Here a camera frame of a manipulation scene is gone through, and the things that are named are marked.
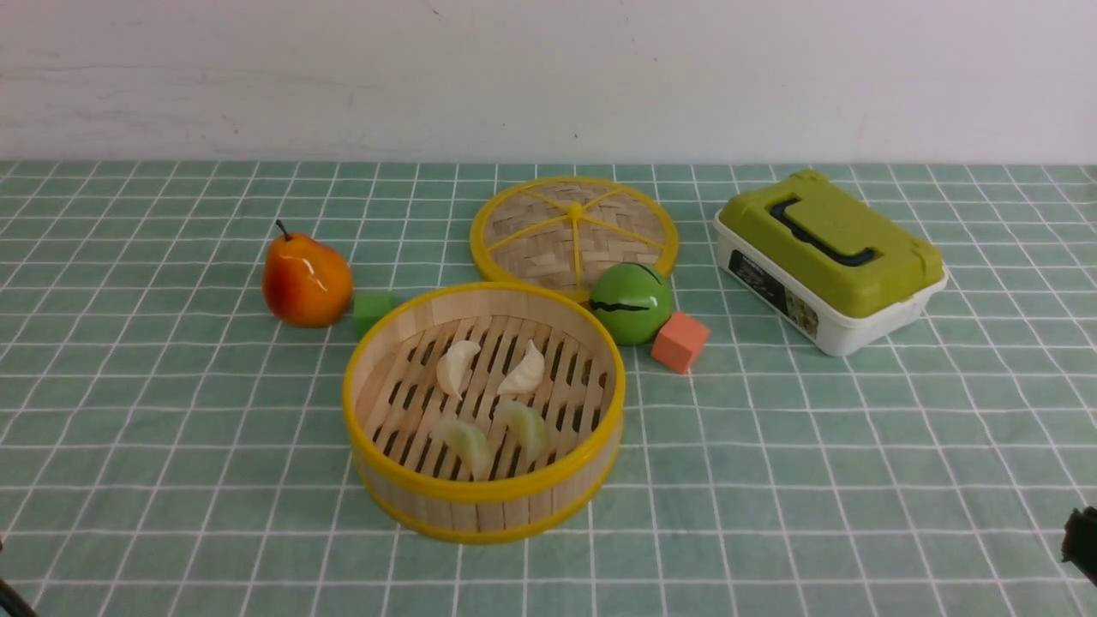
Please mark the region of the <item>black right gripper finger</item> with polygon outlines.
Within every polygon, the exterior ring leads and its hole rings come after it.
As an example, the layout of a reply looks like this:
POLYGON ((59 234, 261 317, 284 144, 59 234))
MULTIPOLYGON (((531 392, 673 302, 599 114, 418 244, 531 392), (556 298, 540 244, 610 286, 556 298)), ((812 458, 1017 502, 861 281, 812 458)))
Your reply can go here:
POLYGON ((1096 508, 1074 508, 1064 524, 1061 561, 1077 566, 1093 585, 1096 575, 1096 508))

